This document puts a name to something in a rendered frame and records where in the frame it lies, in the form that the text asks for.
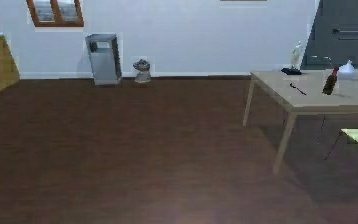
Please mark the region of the beige wooden table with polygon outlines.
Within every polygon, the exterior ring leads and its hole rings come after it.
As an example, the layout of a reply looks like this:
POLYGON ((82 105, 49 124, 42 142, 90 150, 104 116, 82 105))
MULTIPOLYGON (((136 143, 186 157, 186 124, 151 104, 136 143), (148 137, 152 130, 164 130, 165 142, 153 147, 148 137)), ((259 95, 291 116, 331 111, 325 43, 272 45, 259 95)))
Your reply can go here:
POLYGON ((302 75, 289 76, 281 71, 252 71, 243 113, 243 125, 247 125, 254 87, 268 93, 288 113, 285 130, 273 165, 277 174, 283 162, 289 138, 296 119, 300 115, 358 114, 358 74, 350 80, 340 79, 331 95, 322 93, 328 70, 304 70, 302 75), (289 86, 296 85, 307 95, 289 86))

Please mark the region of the white round flask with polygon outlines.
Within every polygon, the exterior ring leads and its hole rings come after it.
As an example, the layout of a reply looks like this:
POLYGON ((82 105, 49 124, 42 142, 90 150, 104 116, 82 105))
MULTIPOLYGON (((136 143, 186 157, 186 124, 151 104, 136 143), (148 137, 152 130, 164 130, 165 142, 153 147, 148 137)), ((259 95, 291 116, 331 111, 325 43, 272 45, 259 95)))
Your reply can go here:
POLYGON ((355 75, 355 68, 352 61, 348 60, 346 64, 339 67, 338 77, 341 79, 352 79, 355 75))

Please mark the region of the grey metal bin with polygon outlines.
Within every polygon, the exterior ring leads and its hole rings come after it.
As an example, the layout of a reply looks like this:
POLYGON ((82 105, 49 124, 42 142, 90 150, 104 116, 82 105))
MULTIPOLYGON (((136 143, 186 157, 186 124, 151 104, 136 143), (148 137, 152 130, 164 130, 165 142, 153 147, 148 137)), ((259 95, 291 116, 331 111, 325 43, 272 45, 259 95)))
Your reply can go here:
POLYGON ((91 34, 86 38, 95 85, 116 85, 122 71, 116 34, 91 34))

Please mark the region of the dark grey room door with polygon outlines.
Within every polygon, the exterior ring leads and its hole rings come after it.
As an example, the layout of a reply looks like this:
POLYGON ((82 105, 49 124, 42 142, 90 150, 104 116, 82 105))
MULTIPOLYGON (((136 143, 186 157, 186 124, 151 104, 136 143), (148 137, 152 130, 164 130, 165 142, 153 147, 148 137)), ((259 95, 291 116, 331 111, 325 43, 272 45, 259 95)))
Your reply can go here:
POLYGON ((327 69, 349 60, 358 69, 358 0, 319 0, 301 68, 327 69))

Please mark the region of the grey stone ornament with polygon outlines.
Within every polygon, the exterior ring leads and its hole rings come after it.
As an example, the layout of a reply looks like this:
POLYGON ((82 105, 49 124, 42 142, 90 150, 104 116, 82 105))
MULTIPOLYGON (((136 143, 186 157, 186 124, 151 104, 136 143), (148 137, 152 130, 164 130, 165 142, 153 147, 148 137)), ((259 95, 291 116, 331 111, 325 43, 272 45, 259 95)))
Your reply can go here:
POLYGON ((133 64, 133 67, 138 71, 135 77, 135 82, 147 83, 151 81, 150 63, 148 61, 140 59, 133 64))

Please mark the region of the dark wine bottle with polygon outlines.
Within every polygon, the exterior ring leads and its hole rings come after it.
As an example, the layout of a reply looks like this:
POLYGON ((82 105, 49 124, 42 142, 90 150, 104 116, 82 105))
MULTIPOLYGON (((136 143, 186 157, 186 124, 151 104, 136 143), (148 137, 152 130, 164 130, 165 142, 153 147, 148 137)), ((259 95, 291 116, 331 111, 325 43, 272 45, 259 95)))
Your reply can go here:
POLYGON ((338 67, 334 67, 331 74, 327 77, 325 85, 323 87, 322 93, 326 95, 331 95, 335 84, 337 82, 337 73, 339 71, 338 67))

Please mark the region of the white statue on black base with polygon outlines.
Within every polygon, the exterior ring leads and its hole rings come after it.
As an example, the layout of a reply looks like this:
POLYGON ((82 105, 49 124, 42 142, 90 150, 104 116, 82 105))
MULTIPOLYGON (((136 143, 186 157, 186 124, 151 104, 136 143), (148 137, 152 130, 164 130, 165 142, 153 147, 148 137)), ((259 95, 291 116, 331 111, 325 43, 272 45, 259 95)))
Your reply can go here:
POLYGON ((301 75, 302 72, 298 69, 299 59, 302 50, 302 42, 299 41, 291 51, 290 66, 282 68, 281 71, 286 75, 301 75))

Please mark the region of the brown framed window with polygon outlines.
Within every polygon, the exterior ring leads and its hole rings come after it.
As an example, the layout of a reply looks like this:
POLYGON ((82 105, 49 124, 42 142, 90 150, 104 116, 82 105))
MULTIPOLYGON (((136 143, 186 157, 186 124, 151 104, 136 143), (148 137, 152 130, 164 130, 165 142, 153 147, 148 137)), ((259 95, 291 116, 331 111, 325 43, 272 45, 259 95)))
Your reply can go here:
POLYGON ((35 27, 83 27, 80 0, 26 0, 35 27))

